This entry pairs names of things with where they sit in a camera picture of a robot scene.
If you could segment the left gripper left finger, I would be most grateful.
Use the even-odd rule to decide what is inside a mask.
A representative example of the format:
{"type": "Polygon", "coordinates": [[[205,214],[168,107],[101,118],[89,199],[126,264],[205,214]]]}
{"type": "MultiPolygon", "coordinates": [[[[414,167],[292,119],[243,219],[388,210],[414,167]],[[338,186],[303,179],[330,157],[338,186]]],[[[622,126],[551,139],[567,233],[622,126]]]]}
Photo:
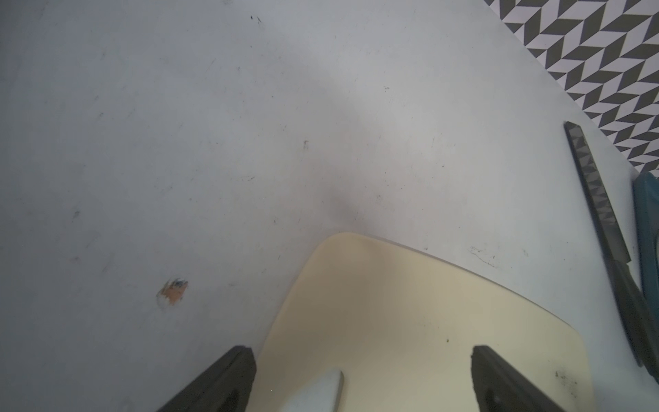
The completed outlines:
{"type": "Polygon", "coordinates": [[[159,411],[245,411],[256,372],[252,349],[234,346],[159,411]]]}

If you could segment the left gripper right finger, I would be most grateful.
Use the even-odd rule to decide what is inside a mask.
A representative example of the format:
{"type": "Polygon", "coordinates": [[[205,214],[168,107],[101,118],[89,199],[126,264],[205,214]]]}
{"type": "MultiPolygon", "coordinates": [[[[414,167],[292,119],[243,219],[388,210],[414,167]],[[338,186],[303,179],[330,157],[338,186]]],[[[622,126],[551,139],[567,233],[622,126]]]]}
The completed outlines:
{"type": "Polygon", "coordinates": [[[487,345],[473,348],[471,376],[480,412],[563,411],[487,345]]]}

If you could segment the cream plastic cutting board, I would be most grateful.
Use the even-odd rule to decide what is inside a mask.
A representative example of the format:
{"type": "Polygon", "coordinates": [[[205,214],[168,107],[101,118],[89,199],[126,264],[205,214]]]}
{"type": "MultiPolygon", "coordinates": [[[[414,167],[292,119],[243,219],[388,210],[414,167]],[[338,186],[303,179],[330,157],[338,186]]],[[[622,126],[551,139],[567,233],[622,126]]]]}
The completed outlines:
{"type": "Polygon", "coordinates": [[[250,411],[476,411],[486,345],[565,411],[593,411],[581,336],[508,288],[401,245],[325,240],[257,359],[250,411]]]}

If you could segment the black kitchen knife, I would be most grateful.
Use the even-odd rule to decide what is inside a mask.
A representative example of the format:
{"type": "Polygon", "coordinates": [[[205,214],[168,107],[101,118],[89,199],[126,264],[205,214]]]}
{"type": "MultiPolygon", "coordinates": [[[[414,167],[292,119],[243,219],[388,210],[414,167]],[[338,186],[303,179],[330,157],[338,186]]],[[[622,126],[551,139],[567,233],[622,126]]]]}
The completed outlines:
{"type": "Polygon", "coordinates": [[[638,365],[645,367],[653,379],[658,379],[657,323],[631,275],[629,263],[632,259],[602,176],[582,128],[570,121],[564,122],[563,127],[597,232],[627,341],[638,365]]]}

